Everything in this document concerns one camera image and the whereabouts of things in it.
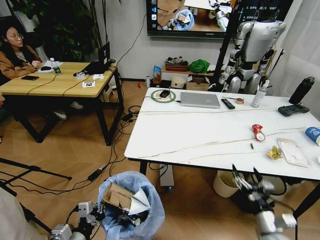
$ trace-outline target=laptop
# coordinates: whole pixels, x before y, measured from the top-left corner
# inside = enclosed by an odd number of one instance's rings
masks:
[[[98,50],[98,61],[91,62],[82,72],[89,75],[103,74],[110,66],[110,42]]]
[[[217,95],[194,92],[181,92],[181,105],[213,109],[221,107]]]

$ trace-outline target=remote control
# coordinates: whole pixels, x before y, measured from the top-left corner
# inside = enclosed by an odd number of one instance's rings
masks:
[[[231,104],[227,99],[223,98],[221,101],[226,105],[228,109],[235,109],[236,107]]]
[[[294,104],[289,106],[281,106],[278,108],[279,113],[281,113],[285,117],[289,117],[295,113],[307,113],[309,112],[309,108],[302,106],[300,104]]]

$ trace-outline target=tripod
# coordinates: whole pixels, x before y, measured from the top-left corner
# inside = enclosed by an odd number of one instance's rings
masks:
[[[3,188],[4,190],[6,190],[8,193],[10,193],[13,196],[17,196],[17,193],[15,191],[13,191],[12,189],[10,189],[9,187],[7,187],[7,184],[23,177],[24,175],[27,175],[31,172],[40,172],[43,174],[49,174],[49,175],[53,175],[56,177],[60,177],[60,178],[64,178],[64,179],[68,179],[71,180],[72,177],[71,176],[64,176],[64,175],[60,175],[58,173],[54,173],[51,171],[46,171],[46,170],[42,170],[39,166],[34,166],[34,165],[26,165],[23,163],[19,163],[19,162],[15,162],[15,161],[11,161],[11,160],[7,160],[4,158],[0,157],[0,164],[7,164],[7,165],[11,165],[11,166],[15,166],[18,168],[22,168],[22,169],[26,169],[26,171],[24,171],[23,173],[12,177],[11,179],[7,180],[7,181],[0,181],[0,187]],[[27,209],[26,207],[24,207],[21,203],[20,203],[22,209],[23,209],[23,213],[24,213],[24,217],[27,221],[32,220],[34,223],[38,224],[40,227],[42,227],[44,230],[46,230],[48,233],[51,234],[51,229],[45,225],[41,220],[39,220],[38,218],[36,218],[36,215],[29,209]]]

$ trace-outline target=blue plastic bag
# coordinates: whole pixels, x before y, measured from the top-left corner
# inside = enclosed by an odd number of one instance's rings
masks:
[[[115,183],[133,193],[142,188],[148,198],[150,210],[148,217],[140,225],[134,227],[132,224],[122,226],[117,223],[115,212],[106,209],[105,218],[101,221],[101,226],[106,232],[106,240],[151,240],[158,228],[165,221],[165,211],[161,199],[148,178],[137,171],[126,171],[109,177],[99,187],[98,204],[103,200],[110,183]]]
[[[182,14],[185,17],[189,17],[190,18],[190,22],[188,24],[182,24],[181,22],[178,21],[178,17],[179,15]],[[179,11],[176,15],[175,15],[175,22],[176,24],[176,28],[179,31],[189,31],[193,28],[193,26],[195,25],[195,18],[194,15],[192,14],[192,12],[188,9],[184,9]]]

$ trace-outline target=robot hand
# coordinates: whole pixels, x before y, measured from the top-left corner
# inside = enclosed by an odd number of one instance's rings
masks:
[[[90,235],[98,221],[105,218],[104,208],[98,208],[92,201],[80,202],[72,212],[78,212],[79,225],[71,230],[68,224],[58,224],[53,230],[50,240],[90,240]]]
[[[292,214],[282,214],[275,217],[273,208],[268,203],[271,192],[275,189],[272,183],[263,180],[262,175],[255,169],[256,183],[248,183],[240,177],[235,165],[232,165],[232,175],[237,187],[247,193],[251,202],[259,205],[259,212],[255,215],[258,223],[259,240],[289,240],[282,232],[286,228],[294,228],[297,224]]]
[[[228,27],[229,19],[226,17],[223,11],[220,10],[216,13],[216,21],[221,30],[225,32]]]

